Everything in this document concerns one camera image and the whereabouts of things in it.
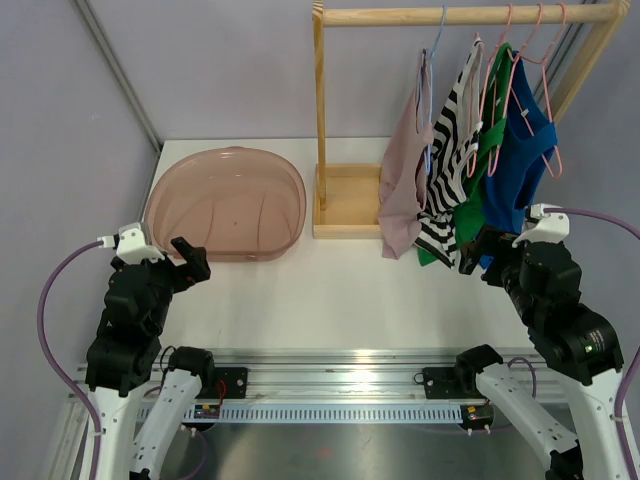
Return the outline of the light blue wire hanger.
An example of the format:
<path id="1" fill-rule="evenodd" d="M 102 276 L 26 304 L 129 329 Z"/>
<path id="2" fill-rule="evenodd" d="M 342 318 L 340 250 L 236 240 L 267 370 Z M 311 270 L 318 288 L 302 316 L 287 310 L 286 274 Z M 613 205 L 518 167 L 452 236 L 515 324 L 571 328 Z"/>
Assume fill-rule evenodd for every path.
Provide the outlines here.
<path id="1" fill-rule="evenodd" d="M 419 124 L 416 126 L 416 130 L 423 134 L 423 139 L 426 141 L 422 151 L 422 159 L 427 175 L 431 173 L 432 169 L 434 57 L 444 29 L 446 14 L 447 7 L 443 5 L 437 35 L 429 48 L 422 49 L 417 75 L 416 118 Z"/>

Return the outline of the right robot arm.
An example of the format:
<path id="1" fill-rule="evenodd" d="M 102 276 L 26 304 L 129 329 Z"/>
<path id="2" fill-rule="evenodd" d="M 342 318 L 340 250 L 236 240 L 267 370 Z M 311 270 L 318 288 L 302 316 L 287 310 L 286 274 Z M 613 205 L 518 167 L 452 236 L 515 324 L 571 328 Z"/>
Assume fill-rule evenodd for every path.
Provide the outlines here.
<path id="1" fill-rule="evenodd" d="M 451 367 L 426 367 L 414 381 L 429 399 L 456 394 L 482 399 L 506 417 L 541 462 L 548 479 L 636 479 L 639 450 L 626 427 L 630 371 L 614 327 L 581 301 L 582 271 L 562 236 L 522 235 L 483 227 L 462 250 L 459 271 L 482 275 L 509 296 L 530 341 L 564 391 L 574 428 L 551 416 L 512 377 L 503 357 L 484 344 L 457 355 Z"/>

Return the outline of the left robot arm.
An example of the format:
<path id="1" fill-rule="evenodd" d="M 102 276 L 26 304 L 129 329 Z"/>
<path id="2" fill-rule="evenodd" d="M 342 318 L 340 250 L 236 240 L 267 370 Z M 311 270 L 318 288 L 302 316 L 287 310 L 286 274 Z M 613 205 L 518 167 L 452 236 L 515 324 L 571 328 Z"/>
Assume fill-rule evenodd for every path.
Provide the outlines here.
<path id="1" fill-rule="evenodd" d="M 246 395 L 248 370 L 217 368 L 211 351 L 176 348 L 162 375 L 157 399 L 142 426 L 136 424 L 173 297 L 208 280 L 211 270 L 202 247 L 184 238 L 171 245 L 182 257 L 174 264 L 147 240 L 122 235 L 111 265 L 97 336 L 87 352 L 85 383 L 98 421 L 87 440 L 99 457 L 84 479 L 157 479 L 172 439 L 197 398 L 211 401 L 218 416 L 227 399 Z"/>

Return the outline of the pink tank top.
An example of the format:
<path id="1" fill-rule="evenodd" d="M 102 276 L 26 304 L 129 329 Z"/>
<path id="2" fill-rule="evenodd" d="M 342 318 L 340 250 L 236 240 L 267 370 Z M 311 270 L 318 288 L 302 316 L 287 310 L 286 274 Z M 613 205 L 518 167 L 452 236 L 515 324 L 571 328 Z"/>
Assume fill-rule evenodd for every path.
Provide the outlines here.
<path id="1" fill-rule="evenodd" d="M 429 51 L 419 57 L 413 90 L 384 153 L 380 173 L 378 224 L 382 256 L 399 259 L 421 231 L 433 144 Z"/>

